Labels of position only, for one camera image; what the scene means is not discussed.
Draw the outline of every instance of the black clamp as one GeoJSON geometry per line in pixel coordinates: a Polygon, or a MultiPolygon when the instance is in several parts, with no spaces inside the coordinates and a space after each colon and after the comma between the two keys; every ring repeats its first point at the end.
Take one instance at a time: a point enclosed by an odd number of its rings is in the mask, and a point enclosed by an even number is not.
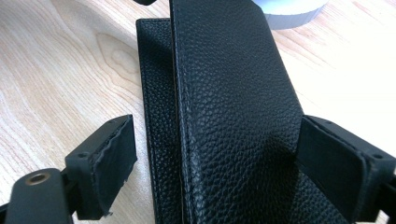
{"type": "Polygon", "coordinates": [[[109,214],[136,162],[132,115],[106,122],[66,158],[66,168],[44,169],[19,179],[0,223],[73,223],[109,214]]]}
{"type": "Polygon", "coordinates": [[[347,221],[396,218],[396,159],[340,126],[304,116],[297,165],[347,221]]]}

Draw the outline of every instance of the leather texture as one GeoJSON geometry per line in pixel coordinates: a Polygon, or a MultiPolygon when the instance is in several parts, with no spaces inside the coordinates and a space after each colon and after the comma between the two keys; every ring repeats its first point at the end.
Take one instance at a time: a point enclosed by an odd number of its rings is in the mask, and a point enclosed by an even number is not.
{"type": "Polygon", "coordinates": [[[173,73],[169,64],[150,68],[159,62],[147,57],[172,62],[159,59],[164,42],[140,43],[166,33],[154,26],[138,35],[157,223],[346,223],[295,165],[303,111],[261,9],[250,0],[171,1],[173,53],[163,57],[173,56],[173,73]],[[157,75],[167,79],[150,87],[157,75]],[[176,138],[174,163],[169,148],[153,147],[162,134],[176,138]],[[159,202],[175,192],[182,205],[172,216],[183,217],[166,222],[172,212],[159,202]]]}
{"type": "Polygon", "coordinates": [[[138,20],[139,60],[157,223],[181,223],[180,146],[170,20],[138,20]]]}

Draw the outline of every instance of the screw hole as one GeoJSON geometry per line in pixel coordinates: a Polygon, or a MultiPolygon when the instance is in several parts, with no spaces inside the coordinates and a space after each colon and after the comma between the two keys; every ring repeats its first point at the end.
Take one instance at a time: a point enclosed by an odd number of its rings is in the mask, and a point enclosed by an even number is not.
{"type": "Polygon", "coordinates": [[[50,174],[43,173],[34,175],[26,180],[26,185],[33,186],[37,184],[41,184],[50,178],[50,174]]]}
{"type": "Polygon", "coordinates": [[[79,158],[86,158],[88,156],[87,152],[82,152],[77,155],[79,158]]]}
{"type": "Polygon", "coordinates": [[[382,157],[381,155],[379,155],[379,154],[374,154],[373,157],[376,158],[376,159],[382,159],[382,158],[383,158],[383,157],[382,157]]]}

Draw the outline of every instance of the black leather case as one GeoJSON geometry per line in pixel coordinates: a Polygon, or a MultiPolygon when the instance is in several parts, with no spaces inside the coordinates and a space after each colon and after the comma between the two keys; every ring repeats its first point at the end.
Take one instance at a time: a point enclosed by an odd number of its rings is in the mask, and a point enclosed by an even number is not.
{"type": "Polygon", "coordinates": [[[346,222],[294,164],[303,111],[259,7],[173,0],[137,32],[157,223],[346,222]]]}

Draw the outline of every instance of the table surface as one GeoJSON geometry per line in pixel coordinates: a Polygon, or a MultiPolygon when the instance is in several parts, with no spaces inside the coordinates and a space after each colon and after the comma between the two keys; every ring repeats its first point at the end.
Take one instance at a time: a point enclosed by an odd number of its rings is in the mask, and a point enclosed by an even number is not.
{"type": "MultiPolygon", "coordinates": [[[[153,223],[134,22],[167,1],[0,1],[0,203],[14,182],[64,157],[104,122],[134,115],[139,158],[113,216],[153,223]]],[[[305,114],[396,156],[396,1],[332,0],[309,24],[273,32],[305,114]]]]}

